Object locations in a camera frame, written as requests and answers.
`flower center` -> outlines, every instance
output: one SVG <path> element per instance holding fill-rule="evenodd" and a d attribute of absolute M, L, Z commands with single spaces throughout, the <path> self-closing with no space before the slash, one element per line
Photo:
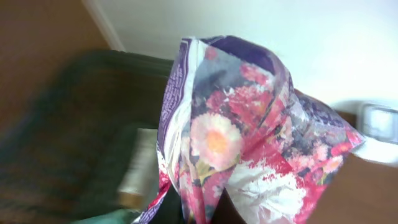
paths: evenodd
<path fill-rule="evenodd" d="M 224 153 L 227 147 L 227 140 L 218 131 L 209 131 L 206 135 L 207 148 L 218 154 Z"/>

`white wall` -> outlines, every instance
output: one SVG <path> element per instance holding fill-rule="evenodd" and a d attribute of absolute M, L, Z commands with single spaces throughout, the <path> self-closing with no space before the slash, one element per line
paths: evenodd
<path fill-rule="evenodd" d="M 294 85 L 335 108 L 398 100 L 397 0 L 92 0 L 129 52 L 174 58 L 180 38 L 233 34 L 273 50 Z"/>

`floral fabric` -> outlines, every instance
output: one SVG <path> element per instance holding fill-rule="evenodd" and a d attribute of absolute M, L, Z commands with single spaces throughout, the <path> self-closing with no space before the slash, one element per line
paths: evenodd
<path fill-rule="evenodd" d="M 248 223 L 304 223 L 363 142 L 332 109 L 295 92 L 272 52 L 236 37 L 185 39 L 167 88 L 160 192 L 149 208 L 172 185 L 187 223 L 209 223 L 224 188 Z"/>

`wooden floor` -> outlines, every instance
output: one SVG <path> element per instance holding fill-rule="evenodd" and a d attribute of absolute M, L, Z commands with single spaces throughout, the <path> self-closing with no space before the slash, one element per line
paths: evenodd
<path fill-rule="evenodd" d="M 307 223 L 398 223 L 398 168 L 350 155 Z"/>

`teal object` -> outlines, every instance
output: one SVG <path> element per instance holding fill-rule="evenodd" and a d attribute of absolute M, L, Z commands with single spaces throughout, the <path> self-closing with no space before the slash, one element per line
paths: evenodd
<path fill-rule="evenodd" d="M 132 212 L 130 210 L 120 209 L 105 215 L 71 222 L 71 224 L 125 224 L 132 221 L 131 217 Z"/>

